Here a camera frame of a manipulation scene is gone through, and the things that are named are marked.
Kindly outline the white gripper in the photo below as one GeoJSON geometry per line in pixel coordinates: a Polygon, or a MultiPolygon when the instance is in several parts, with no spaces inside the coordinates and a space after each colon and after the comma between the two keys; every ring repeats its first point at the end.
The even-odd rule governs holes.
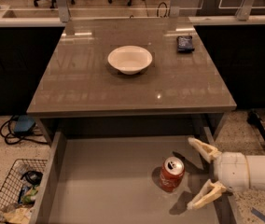
{"type": "Polygon", "coordinates": [[[188,143],[210,163],[214,161],[213,183],[208,179],[199,193],[187,204],[188,210],[197,210],[213,202],[226,191],[243,191],[249,188],[249,172],[244,154],[239,152],[221,152],[214,146],[189,137],[188,143]]]}

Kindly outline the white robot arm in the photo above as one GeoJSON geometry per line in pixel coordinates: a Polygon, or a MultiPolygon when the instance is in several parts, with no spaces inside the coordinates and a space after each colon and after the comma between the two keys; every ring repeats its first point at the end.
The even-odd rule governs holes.
{"type": "Polygon", "coordinates": [[[224,192],[246,189],[265,191],[265,155],[221,152],[216,147],[190,137],[188,143],[213,167],[215,182],[208,179],[199,193],[188,203],[188,210],[200,209],[218,199],[224,192]]]}

